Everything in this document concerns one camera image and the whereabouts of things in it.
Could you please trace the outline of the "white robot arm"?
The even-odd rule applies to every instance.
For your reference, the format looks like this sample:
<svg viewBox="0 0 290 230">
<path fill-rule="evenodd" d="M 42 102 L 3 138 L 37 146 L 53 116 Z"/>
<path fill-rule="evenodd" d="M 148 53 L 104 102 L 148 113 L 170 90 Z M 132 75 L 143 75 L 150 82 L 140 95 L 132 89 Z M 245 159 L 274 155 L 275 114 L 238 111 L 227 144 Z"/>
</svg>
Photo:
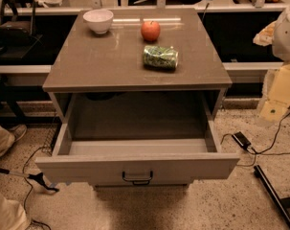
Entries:
<svg viewBox="0 0 290 230">
<path fill-rule="evenodd" d="M 253 39 L 256 45 L 272 46 L 273 55 L 282 60 L 278 70 L 266 75 L 259 117 L 278 122 L 290 108 L 290 4 L 278 19 L 263 28 Z"/>
</svg>

